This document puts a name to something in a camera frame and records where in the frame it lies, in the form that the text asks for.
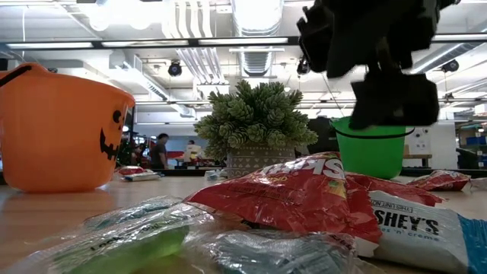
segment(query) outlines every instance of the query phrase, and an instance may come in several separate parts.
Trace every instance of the green bucket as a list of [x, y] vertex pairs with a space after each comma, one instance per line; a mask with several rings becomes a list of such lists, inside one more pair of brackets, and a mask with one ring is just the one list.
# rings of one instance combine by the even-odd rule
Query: green bucket
[[404, 137], [411, 134], [405, 126], [372, 126], [355, 131], [350, 117], [332, 123], [340, 147], [343, 168], [382, 179], [392, 179], [403, 168]]

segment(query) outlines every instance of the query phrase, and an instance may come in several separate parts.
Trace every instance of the ceiling pipe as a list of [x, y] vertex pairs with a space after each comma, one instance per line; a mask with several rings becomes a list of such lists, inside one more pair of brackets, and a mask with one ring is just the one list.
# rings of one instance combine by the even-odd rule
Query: ceiling pipe
[[[189, 5], [191, 7], [191, 32], [195, 38], [202, 38], [201, 32], [199, 31], [199, 20], [198, 20], [198, 3], [196, 1], [190, 1]], [[208, 48], [198, 49], [198, 53], [203, 55], [208, 63], [209, 69], [212, 71], [212, 83], [221, 82], [221, 79], [216, 72], [215, 64], [213, 63], [210, 54], [208, 53]]]
[[[476, 25], [474, 28], [468, 30], [467, 33], [487, 33], [487, 21], [483, 21], [481, 24]], [[413, 74], [429, 72], [472, 49], [476, 49], [482, 44], [483, 43], [447, 44], [425, 58], [417, 61], [410, 72]]]
[[[165, 1], [163, 2], [163, 12], [165, 13], [165, 20], [162, 21], [162, 32], [167, 39], [181, 38], [180, 33], [177, 30], [176, 26], [176, 4], [174, 1]], [[203, 75], [200, 75], [199, 72], [195, 69], [195, 65], [192, 60], [188, 57], [187, 49], [176, 49], [177, 55], [180, 57], [181, 60], [186, 64], [186, 67], [189, 69], [191, 74], [196, 78], [197, 81], [200, 83], [205, 82], [205, 78]]]
[[[210, 4], [209, 0], [201, 0], [201, 6], [202, 6], [202, 28], [203, 28], [203, 33], [205, 34], [206, 38], [211, 38], [213, 37], [212, 33], [212, 27], [211, 27], [211, 15], [210, 15]], [[210, 59], [209, 61], [213, 63], [215, 67], [215, 71], [217, 73], [218, 78], [220, 79], [221, 83], [225, 82], [225, 77], [223, 75], [223, 72], [221, 70], [221, 65], [220, 65], [220, 59], [218, 58], [218, 54], [216, 52], [216, 48], [212, 47], [209, 49], [210, 52]]]
[[[183, 38], [190, 38], [187, 26], [186, 26], [186, 0], [178, 0], [179, 5], [179, 32]], [[188, 49], [189, 58], [196, 64], [195, 69], [198, 70], [200, 75], [205, 79], [205, 83], [211, 83], [212, 80], [208, 71], [206, 70], [205, 63], [201, 60], [201, 56], [198, 55], [196, 49]]]
[[[231, 6], [234, 28], [239, 37], [272, 37], [278, 34], [284, 0], [231, 0]], [[273, 54], [240, 53], [239, 57], [246, 74], [260, 77], [270, 69]]]

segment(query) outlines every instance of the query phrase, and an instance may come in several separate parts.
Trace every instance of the potted plant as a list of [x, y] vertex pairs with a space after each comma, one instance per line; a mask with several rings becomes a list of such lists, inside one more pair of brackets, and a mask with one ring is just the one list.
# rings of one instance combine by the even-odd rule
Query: potted plant
[[212, 92], [212, 114], [195, 124], [198, 136], [208, 139], [206, 155], [227, 158], [230, 178], [290, 161], [295, 147], [317, 141], [307, 128], [307, 115], [295, 110], [303, 98], [300, 91], [286, 94], [278, 82], [251, 88], [246, 81], [237, 90], [236, 95]]

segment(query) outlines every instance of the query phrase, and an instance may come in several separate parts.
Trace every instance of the table surface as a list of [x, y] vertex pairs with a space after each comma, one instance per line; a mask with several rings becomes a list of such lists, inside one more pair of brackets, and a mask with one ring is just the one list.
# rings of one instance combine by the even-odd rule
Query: table surface
[[[42, 241], [74, 229], [86, 218], [153, 196], [185, 197], [210, 186], [202, 177], [164, 177], [160, 181], [111, 182], [91, 193], [26, 194], [0, 186], [0, 269], [37, 250], [56, 244]], [[442, 206], [467, 218], [487, 219], [487, 191], [436, 193], [449, 199]], [[388, 273], [431, 273], [371, 261]], [[179, 273], [199, 273], [192, 270]]]

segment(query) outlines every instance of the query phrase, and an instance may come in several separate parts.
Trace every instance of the ceiling light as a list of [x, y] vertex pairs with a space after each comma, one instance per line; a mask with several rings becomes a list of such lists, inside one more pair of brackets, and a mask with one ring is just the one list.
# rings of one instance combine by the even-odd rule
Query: ceiling light
[[154, 102], [135, 102], [136, 105], [138, 106], [145, 106], [145, 105], [149, 105], [149, 106], [157, 106], [157, 105], [168, 105], [170, 104], [169, 102], [167, 101], [154, 101]]
[[7, 43], [10, 49], [90, 49], [93, 45], [90, 42], [73, 43]]
[[132, 41], [116, 41], [116, 42], [101, 42], [105, 47], [117, 48], [117, 47], [174, 47], [174, 46], [187, 46], [188, 40], [159, 40], [159, 41], [144, 41], [144, 40], [132, 40]]
[[458, 41], [459, 43], [475, 42], [477, 40], [487, 40], [487, 33], [458, 33], [458, 34], [437, 34], [433, 37], [433, 42], [445, 43]]
[[287, 37], [260, 37], [260, 38], [221, 38], [221, 39], [202, 39], [199, 41], [200, 45], [272, 45], [272, 44], [286, 44]]
[[138, 126], [182, 126], [193, 125], [196, 122], [156, 122], [156, 123], [137, 123]]
[[237, 49], [229, 49], [228, 52], [230, 53], [282, 53], [284, 52], [284, 48], [255, 48], [255, 47], [248, 47], [248, 48], [237, 48]]

